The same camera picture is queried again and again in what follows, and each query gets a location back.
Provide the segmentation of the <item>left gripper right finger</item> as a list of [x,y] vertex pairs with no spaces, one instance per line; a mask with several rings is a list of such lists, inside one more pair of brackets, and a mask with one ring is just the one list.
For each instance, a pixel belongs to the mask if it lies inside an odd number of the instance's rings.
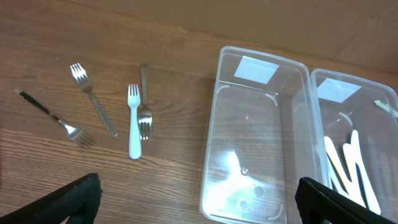
[[299,180],[295,201],[303,224],[395,224],[309,177]]

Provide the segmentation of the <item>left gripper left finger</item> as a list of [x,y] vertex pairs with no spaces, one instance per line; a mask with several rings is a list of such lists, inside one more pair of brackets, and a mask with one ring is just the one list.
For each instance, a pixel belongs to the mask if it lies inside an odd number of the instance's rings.
[[99,174],[89,173],[1,217],[1,223],[93,224],[102,196]]

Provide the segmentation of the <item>yellow plastic knife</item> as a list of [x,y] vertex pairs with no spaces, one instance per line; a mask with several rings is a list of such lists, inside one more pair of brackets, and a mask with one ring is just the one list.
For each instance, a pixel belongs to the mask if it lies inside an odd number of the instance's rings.
[[365,202],[361,196],[359,186],[355,185],[354,183],[352,183],[352,181],[350,181],[347,178],[346,173],[343,169],[343,166],[341,165],[341,162],[338,157],[335,146],[333,144],[333,141],[328,136],[325,136],[324,140],[325,140],[326,153],[328,154],[328,157],[329,157],[331,163],[333,164],[334,168],[336,169],[335,176],[339,177],[341,179],[341,182],[345,188],[345,190],[343,190],[341,187],[337,187],[338,192],[341,195],[344,195],[345,197],[349,198],[350,200],[356,202],[357,204],[365,207]]

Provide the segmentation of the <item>white plastic knife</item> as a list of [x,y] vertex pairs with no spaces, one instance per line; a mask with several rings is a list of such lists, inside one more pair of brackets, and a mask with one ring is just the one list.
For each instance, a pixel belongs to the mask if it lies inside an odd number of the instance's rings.
[[364,166],[357,130],[353,130],[350,143],[343,144],[343,154],[351,178],[351,180],[345,184],[349,198],[357,204],[368,207],[370,211],[380,215],[381,208]]

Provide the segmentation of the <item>black-handled metal fork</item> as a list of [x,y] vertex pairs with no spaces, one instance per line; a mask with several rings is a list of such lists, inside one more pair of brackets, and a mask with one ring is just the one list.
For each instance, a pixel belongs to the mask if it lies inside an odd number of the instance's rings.
[[91,135],[84,129],[69,125],[66,121],[63,121],[41,103],[39,103],[35,98],[30,96],[26,91],[16,88],[15,93],[28,101],[30,104],[34,105],[39,110],[43,111],[45,114],[49,115],[53,120],[60,123],[66,129],[69,140],[75,142],[79,147],[89,148],[95,143]]

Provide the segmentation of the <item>long silver metal fork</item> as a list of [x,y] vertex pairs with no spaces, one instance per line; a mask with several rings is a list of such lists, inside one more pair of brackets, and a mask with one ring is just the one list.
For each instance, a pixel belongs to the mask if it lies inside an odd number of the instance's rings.
[[79,63],[71,65],[70,70],[72,76],[77,82],[79,89],[88,95],[93,106],[97,110],[105,128],[107,129],[109,135],[113,138],[116,137],[118,135],[118,130],[111,122],[108,115],[105,113],[104,109],[102,108],[100,102],[98,101],[97,97],[93,93],[93,84],[89,76],[87,75],[86,70]]

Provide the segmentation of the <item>cream plastic knife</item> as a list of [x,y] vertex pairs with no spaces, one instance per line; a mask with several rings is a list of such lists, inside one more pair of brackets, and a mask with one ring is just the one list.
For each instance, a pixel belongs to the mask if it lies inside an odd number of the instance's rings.
[[396,118],[398,118],[398,112],[394,109],[391,109],[388,104],[385,104],[380,100],[375,100],[374,104],[380,109],[386,111],[387,113],[392,113]]

